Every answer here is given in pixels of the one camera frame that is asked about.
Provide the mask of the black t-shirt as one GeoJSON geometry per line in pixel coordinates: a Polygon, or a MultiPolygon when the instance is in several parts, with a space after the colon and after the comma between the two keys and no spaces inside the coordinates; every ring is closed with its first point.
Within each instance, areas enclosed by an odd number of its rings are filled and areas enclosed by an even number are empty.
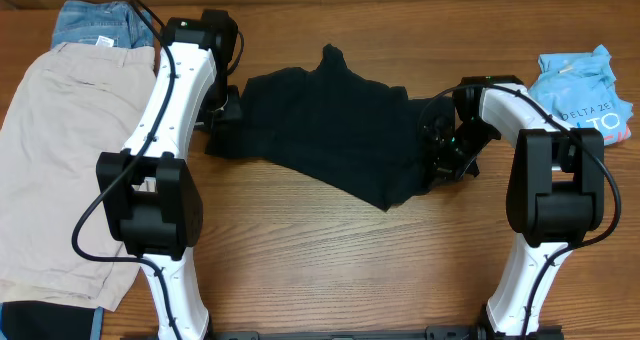
{"type": "Polygon", "coordinates": [[[313,71],[289,67],[249,79],[239,108],[240,119],[218,124],[207,154],[263,158],[382,211],[461,176],[445,158],[452,99],[410,99],[402,86],[367,80],[332,45],[313,71]]]}

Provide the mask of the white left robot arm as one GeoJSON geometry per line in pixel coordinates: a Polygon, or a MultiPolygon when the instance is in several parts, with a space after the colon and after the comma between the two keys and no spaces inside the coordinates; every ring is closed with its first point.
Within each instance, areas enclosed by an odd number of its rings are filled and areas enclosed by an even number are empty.
{"type": "Polygon", "coordinates": [[[99,156],[96,175],[111,236],[146,276],[158,338],[210,339],[194,264],[203,202],[186,158],[194,128],[212,127],[237,94],[227,77],[243,38],[227,12],[206,10],[198,20],[170,19],[160,40],[156,82],[138,126],[121,151],[99,156]]]}

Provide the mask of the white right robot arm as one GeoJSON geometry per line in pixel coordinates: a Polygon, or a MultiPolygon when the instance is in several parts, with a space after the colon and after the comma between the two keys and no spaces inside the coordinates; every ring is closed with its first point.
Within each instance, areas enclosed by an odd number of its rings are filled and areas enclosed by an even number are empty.
{"type": "Polygon", "coordinates": [[[477,324],[430,326],[427,338],[562,338],[560,327],[540,326],[539,315],[560,267],[603,219],[602,135],[554,117],[513,75],[465,77],[435,98],[445,100],[444,115],[425,106],[418,118],[425,184],[476,176],[486,145],[509,142],[506,216],[515,237],[477,324]]]}

